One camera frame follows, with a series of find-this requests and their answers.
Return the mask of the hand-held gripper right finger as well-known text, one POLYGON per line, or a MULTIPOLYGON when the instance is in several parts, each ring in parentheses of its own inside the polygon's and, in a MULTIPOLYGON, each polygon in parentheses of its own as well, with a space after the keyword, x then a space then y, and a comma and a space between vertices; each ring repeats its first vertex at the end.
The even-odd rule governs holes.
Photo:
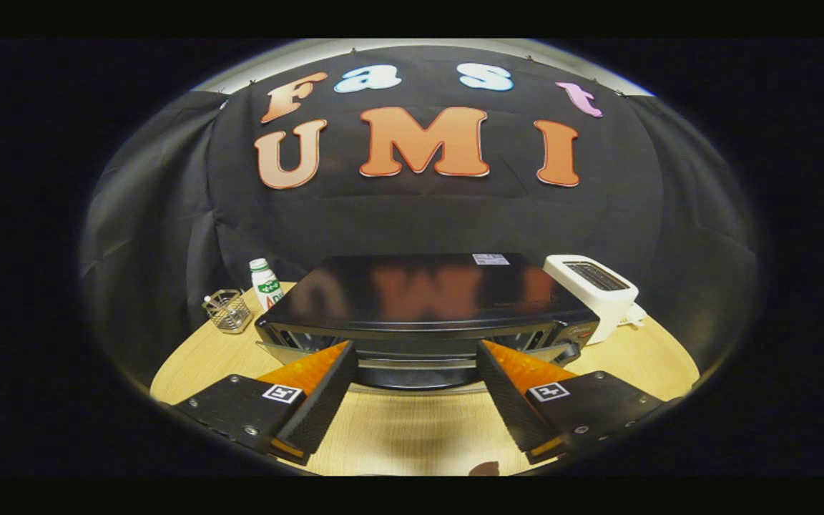
POLYGON ((566 371, 483 340, 476 367, 529 463, 581 460, 616 446, 681 401, 663 401, 612 373, 566 371))

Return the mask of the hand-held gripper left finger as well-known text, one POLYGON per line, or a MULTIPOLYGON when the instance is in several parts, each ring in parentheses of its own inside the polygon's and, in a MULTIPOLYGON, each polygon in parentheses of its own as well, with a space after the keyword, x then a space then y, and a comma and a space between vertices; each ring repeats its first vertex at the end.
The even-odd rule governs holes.
POLYGON ((173 407, 252 452, 307 465, 357 368, 354 344, 343 341, 259 378, 231 374, 173 407))

